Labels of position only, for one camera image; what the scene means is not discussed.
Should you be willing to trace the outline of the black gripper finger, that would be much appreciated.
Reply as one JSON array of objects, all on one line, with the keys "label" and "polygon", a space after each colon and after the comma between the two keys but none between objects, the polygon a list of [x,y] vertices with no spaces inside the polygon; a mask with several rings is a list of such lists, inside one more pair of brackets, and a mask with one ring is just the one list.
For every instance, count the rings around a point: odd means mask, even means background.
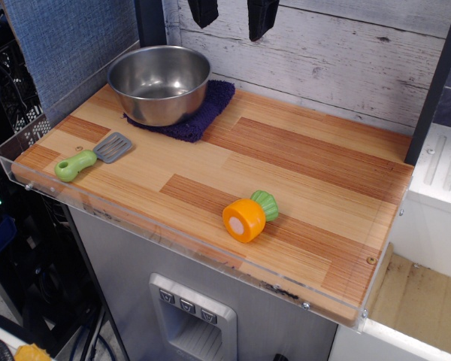
[{"label": "black gripper finger", "polygon": [[248,0],[249,39],[258,41],[274,22],[279,7],[279,0]]},{"label": "black gripper finger", "polygon": [[201,29],[219,16],[217,0],[189,0],[188,3],[192,18]]}]

